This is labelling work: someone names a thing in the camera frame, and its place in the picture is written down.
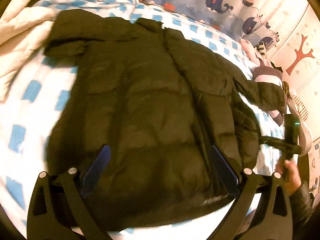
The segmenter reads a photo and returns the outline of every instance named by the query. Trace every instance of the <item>human hand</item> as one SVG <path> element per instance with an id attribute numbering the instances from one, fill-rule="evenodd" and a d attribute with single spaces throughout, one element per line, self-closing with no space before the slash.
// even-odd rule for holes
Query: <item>human hand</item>
<path id="1" fill-rule="evenodd" d="M 287 194 L 291 196 L 293 193 L 295 193 L 298 190 L 302 182 L 299 175 L 297 164 L 295 163 L 294 160 L 291 160 L 291 161 L 284 160 L 284 163 L 281 161 L 278 161 L 276 165 L 276 172 L 279 172 L 281 175 L 283 175 L 284 173 L 283 164 L 288 169 L 288 180 L 284 182 L 284 187 L 285 187 L 285 190 L 287 191 Z"/>

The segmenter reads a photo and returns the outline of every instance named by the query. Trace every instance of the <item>silver screw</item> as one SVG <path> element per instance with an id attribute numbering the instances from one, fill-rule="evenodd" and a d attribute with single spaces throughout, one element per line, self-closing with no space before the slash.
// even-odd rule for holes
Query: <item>silver screw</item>
<path id="1" fill-rule="evenodd" d="M 44 178 L 47 175 L 45 171 L 40 172 L 39 177 Z"/>
<path id="2" fill-rule="evenodd" d="M 247 175 L 251 175 L 252 174 L 252 170 L 250 170 L 249 168 L 245 168 L 243 171 Z"/>
<path id="3" fill-rule="evenodd" d="M 279 172 L 275 172 L 274 176 L 275 176 L 277 179 L 281 178 L 281 174 L 280 174 Z"/>
<path id="4" fill-rule="evenodd" d="M 70 168 L 68 172 L 69 172 L 69 174 L 75 174 L 77 172 L 77 169 L 76 168 Z"/>

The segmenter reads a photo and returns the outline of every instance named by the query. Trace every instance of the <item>brown tree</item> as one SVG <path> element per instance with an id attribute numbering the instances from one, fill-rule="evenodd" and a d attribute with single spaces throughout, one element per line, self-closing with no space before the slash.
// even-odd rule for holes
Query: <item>brown tree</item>
<path id="1" fill-rule="evenodd" d="M 295 68 L 295 66 L 298 64 L 298 62 L 300 60 L 304 59 L 305 57 L 315 58 L 315 56 L 312 55 L 313 49 L 311 49 L 307 54 L 304 54 L 302 52 L 303 44 L 306 41 L 306 39 L 308 38 L 308 36 L 303 36 L 303 35 L 301 35 L 301 36 L 302 36 L 302 41 L 301 41 L 300 48 L 299 48 L 299 50 L 297 50 L 297 49 L 294 50 L 297 54 L 296 60 L 292 63 L 292 65 L 289 68 L 286 69 L 286 72 L 289 74 L 289 76 L 291 75 L 293 69 Z"/>

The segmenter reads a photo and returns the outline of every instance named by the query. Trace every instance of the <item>checkered bed sheet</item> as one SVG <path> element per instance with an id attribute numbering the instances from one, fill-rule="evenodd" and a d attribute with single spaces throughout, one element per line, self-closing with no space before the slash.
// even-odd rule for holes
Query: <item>checkered bed sheet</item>
<path id="1" fill-rule="evenodd" d="M 252 79 L 255 65 L 245 56 L 239 43 L 207 25 L 166 12 L 159 6 L 147 6 L 138 0 L 41 0 L 35 6 L 57 11 L 82 8 L 102 17 L 122 17 L 132 23 L 140 17 L 161 21 L 163 27 L 180 30 L 186 39 L 222 55 Z M 6 103 L 0 105 L 0 202 L 23 235 L 26 235 L 28 206 L 36 178 L 46 168 L 47 140 L 69 99 L 76 78 L 77 67 L 73 62 L 71 58 L 57 61 L 45 57 L 39 50 L 15 79 Z M 283 127 L 278 127 L 266 112 L 241 97 L 256 114 L 262 135 L 284 137 Z M 262 145 L 254 171 L 270 175 L 279 156 L 279 150 Z M 256 195 L 250 210 L 257 207 L 259 198 Z M 206 239 L 230 205 L 184 223 L 158 228 L 128 228 L 112 233 L 112 237 Z"/>

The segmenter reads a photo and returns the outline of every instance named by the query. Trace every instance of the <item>whale print curtain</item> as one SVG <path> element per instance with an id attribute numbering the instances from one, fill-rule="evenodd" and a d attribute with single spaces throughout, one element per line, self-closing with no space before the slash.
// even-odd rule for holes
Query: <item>whale print curtain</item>
<path id="1" fill-rule="evenodd" d="M 145 0 L 203 22 L 234 40 L 260 41 L 267 50 L 285 41 L 305 12 L 306 0 Z"/>

